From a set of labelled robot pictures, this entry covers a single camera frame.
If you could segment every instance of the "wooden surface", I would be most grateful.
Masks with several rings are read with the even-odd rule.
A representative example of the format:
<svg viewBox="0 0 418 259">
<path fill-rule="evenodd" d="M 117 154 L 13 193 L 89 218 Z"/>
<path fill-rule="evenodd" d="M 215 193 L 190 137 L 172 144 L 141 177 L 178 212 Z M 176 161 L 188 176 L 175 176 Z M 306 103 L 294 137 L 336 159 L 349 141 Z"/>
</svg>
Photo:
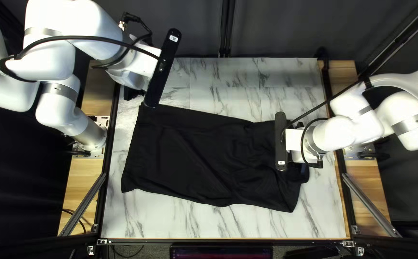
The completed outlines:
<svg viewBox="0 0 418 259">
<path fill-rule="evenodd" d="M 353 61 L 331 61 L 329 63 L 329 77 L 331 80 L 333 94 L 338 93 L 345 87 L 351 85 L 358 80 L 355 62 Z M 352 180 L 364 191 L 364 193 L 371 199 L 374 205 L 382 212 L 382 214 L 390 220 L 388 208 L 385 200 L 385 194 L 380 179 L 379 167 L 375 160 L 348 160 L 345 162 L 347 173 Z M 339 182 L 340 196 L 343 201 L 342 186 Z M 387 233 L 378 225 L 366 207 L 359 201 L 359 199 L 352 195 L 353 209 L 355 210 L 356 225 L 359 227 L 362 234 L 365 235 L 384 235 Z M 350 235 L 348 223 L 345 214 L 345 229 L 347 236 Z"/>
<path fill-rule="evenodd" d="M 91 61 L 90 66 L 97 64 L 97 61 Z M 86 115 L 109 116 L 113 92 L 113 79 L 111 79 L 104 71 L 90 69 L 87 74 L 81 110 L 83 110 Z M 102 172 L 102 164 L 102 159 L 72 159 L 70 174 L 68 175 L 67 191 L 65 192 L 65 200 L 63 202 L 64 209 L 75 210 L 79 206 L 97 177 Z M 97 195 L 94 197 L 81 219 L 87 232 L 91 230 L 92 223 L 94 222 L 96 206 Z M 62 212 L 59 233 L 70 217 L 71 215 L 68 213 Z M 78 223 L 72 235 L 82 233 L 84 233 L 83 228 Z"/>
</svg>

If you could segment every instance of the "mounting plate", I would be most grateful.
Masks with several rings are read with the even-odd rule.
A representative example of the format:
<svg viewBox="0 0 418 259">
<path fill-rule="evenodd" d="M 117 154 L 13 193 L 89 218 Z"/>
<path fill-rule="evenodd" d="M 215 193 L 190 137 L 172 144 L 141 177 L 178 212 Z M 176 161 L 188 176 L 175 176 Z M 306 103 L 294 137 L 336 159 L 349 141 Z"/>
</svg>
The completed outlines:
<svg viewBox="0 0 418 259">
<path fill-rule="evenodd" d="M 374 144 L 369 143 L 365 145 L 359 145 L 359 146 L 352 146 L 352 147 L 346 147 L 344 150 L 344 158 L 345 160 L 374 160 L 375 158 L 369 157 L 369 158 L 358 158 L 358 153 L 373 153 L 375 152 Z"/>
<path fill-rule="evenodd" d="M 105 127 L 108 130 L 108 127 L 110 125 L 110 116 L 95 115 L 94 117 L 95 117 L 94 121 L 96 120 L 96 123 L 99 126 Z M 73 144 L 73 150 L 83 151 L 80 144 L 77 143 L 77 142 L 75 144 Z M 100 148 L 96 149 L 96 150 L 92 150 L 91 151 L 91 156 L 89 156 L 89 157 L 77 155 L 77 156 L 73 156 L 73 158 L 76 158 L 76 159 L 103 159 L 104 156 L 105 156 L 105 144 L 103 146 L 101 146 Z"/>
</svg>

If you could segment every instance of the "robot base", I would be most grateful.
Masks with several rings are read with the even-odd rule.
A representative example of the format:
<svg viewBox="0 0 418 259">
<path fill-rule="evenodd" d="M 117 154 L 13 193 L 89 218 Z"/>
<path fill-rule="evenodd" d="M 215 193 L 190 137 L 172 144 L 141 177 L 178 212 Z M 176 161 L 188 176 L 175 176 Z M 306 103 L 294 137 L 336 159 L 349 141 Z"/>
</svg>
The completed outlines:
<svg viewBox="0 0 418 259">
<path fill-rule="evenodd" d="M 98 124 L 105 132 L 108 130 L 108 126 L 110 123 L 110 116 L 95 116 L 97 118 L 96 124 Z M 91 146 L 84 146 L 78 142 L 73 144 L 74 151 L 91 151 L 91 156 L 85 157 L 82 155 L 75 155 L 73 158 L 76 159 L 103 159 L 105 153 L 105 143 L 106 143 L 107 135 L 105 134 L 103 145 L 91 147 Z"/>
</svg>

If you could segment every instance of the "cable connector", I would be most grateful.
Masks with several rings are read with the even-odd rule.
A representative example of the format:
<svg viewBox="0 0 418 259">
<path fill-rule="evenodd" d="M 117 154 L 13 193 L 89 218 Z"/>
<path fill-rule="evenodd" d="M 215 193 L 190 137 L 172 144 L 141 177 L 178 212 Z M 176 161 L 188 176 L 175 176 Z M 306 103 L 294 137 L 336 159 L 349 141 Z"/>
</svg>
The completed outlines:
<svg viewBox="0 0 418 259">
<path fill-rule="evenodd" d="M 125 31 L 127 29 L 127 23 L 125 21 L 120 21 L 118 23 L 118 26 L 121 28 L 122 31 Z"/>
<path fill-rule="evenodd" d="M 141 22 L 141 20 L 142 19 L 140 19 L 140 17 L 138 17 L 137 15 L 134 15 L 128 12 L 124 12 L 121 17 L 121 21 L 124 21 L 125 23 L 128 23 L 128 22 L 139 23 Z"/>
</svg>

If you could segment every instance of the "black fabric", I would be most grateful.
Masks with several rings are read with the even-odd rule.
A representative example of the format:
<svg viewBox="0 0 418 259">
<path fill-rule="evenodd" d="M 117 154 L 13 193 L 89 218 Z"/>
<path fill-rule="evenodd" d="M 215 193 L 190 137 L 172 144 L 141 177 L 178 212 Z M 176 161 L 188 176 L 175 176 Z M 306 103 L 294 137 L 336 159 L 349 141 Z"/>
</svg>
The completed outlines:
<svg viewBox="0 0 418 259">
<path fill-rule="evenodd" d="M 214 206 L 251 204 L 292 212 L 300 184 L 294 166 L 274 167 L 274 121 L 140 105 L 122 192 L 141 189 Z"/>
</svg>

